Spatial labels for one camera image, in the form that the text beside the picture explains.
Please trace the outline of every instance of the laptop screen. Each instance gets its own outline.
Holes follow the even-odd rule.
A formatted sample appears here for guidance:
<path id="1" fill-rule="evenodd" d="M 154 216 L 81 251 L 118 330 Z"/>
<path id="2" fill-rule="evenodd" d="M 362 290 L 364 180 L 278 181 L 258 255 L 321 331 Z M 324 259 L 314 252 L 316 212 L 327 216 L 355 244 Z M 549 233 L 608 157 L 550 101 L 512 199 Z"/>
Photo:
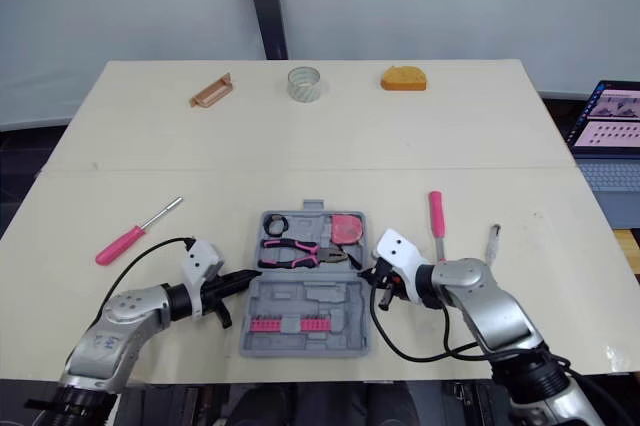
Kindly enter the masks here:
<path id="1" fill-rule="evenodd" d="M 600 81 L 567 136 L 574 154 L 640 154 L 640 82 Z"/>

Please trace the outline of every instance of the white wall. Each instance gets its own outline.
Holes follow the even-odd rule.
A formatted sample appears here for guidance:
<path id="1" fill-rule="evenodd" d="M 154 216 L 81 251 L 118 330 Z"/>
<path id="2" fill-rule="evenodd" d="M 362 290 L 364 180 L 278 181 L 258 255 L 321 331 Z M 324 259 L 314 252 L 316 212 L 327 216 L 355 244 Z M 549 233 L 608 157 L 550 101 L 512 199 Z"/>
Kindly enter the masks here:
<path id="1" fill-rule="evenodd" d="M 0 129 L 68 121 L 109 59 L 263 59 L 252 0 L 0 0 Z"/>
<path id="2" fill-rule="evenodd" d="M 542 91 L 640 80 L 640 0 L 282 0 L 292 59 L 519 58 Z"/>

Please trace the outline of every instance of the copper bracket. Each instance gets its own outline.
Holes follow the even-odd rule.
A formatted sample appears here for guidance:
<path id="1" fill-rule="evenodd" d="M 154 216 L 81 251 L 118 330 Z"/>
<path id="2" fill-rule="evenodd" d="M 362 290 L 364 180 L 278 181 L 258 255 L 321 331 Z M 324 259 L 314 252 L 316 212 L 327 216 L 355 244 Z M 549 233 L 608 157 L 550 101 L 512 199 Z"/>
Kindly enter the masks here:
<path id="1" fill-rule="evenodd" d="M 231 84 L 231 74 L 227 73 L 218 81 L 210 84 L 198 94 L 196 94 L 193 98 L 191 98 L 189 100 L 189 104 L 192 108 L 194 106 L 208 108 L 213 103 L 229 94 L 231 91 L 233 91 L 233 84 Z"/>

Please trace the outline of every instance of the tape roll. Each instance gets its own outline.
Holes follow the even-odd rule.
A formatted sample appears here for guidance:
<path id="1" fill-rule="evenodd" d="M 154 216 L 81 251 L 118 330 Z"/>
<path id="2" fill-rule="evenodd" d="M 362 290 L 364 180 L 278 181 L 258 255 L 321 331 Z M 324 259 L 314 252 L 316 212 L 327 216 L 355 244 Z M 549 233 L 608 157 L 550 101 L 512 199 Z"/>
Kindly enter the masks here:
<path id="1" fill-rule="evenodd" d="M 289 71 L 287 91 L 296 101 L 310 103 L 320 97 L 320 73 L 309 66 Z"/>

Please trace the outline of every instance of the gray plastic tool case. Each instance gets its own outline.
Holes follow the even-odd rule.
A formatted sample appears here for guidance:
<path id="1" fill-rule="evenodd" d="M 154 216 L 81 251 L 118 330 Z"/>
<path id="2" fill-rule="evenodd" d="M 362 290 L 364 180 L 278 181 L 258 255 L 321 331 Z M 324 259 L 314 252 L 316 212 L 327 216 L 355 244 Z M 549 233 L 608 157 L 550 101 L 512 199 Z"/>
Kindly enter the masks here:
<path id="1" fill-rule="evenodd" d="M 259 259 L 290 261 L 305 253 L 289 248 L 262 248 L 269 236 L 263 229 L 270 214 L 282 214 L 289 229 L 282 238 L 313 241 L 321 248 L 331 243 L 331 215 L 349 214 L 362 221 L 363 235 L 358 243 L 342 246 L 363 268 L 367 267 L 367 229 L 365 217 L 355 211 L 325 211 L 320 200 L 304 201 L 301 211 L 267 211 L 260 218 L 255 265 Z M 369 351 L 369 285 L 358 276 L 347 259 L 338 263 L 320 263 L 317 267 L 264 269 L 249 287 L 240 353 L 262 357 L 353 358 Z M 330 332 L 301 332 L 300 320 L 328 317 Z M 251 320 L 280 318 L 280 332 L 252 332 Z"/>

